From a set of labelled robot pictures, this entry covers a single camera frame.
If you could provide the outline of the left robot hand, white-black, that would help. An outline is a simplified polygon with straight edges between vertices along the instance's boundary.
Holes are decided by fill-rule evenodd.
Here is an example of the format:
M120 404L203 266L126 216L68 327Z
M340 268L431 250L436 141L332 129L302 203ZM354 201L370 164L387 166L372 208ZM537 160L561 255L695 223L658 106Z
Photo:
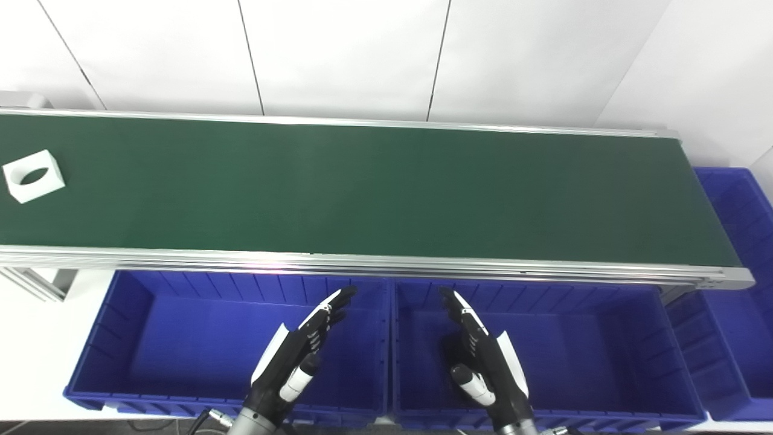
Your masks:
M296 329L281 324L251 377L251 387L231 430L272 434L293 409L317 374L319 352L332 326L345 318L345 308L358 289L337 289L313 308Z

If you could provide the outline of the right robot hand, white-black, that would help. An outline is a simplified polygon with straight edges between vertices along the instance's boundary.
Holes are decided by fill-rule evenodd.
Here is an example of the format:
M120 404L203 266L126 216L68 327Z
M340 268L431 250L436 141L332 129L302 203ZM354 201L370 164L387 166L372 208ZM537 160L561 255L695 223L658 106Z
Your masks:
M458 391L480 405L498 434L538 434L524 369L508 333L494 336L472 306L452 288L438 290L458 330L441 339L441 351Z

